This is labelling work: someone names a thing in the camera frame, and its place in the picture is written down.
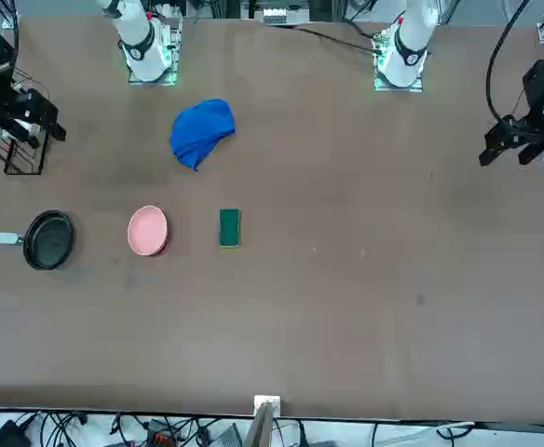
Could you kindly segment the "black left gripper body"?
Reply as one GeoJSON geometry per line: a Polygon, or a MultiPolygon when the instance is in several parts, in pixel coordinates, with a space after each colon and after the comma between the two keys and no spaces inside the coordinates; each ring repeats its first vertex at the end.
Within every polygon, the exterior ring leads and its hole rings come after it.
{"type": "Polygon", "coordinates": [[[529,115],[541,115],[544,110],[544,60],[537,60],[524,74],[523,84],[529,115]]]}

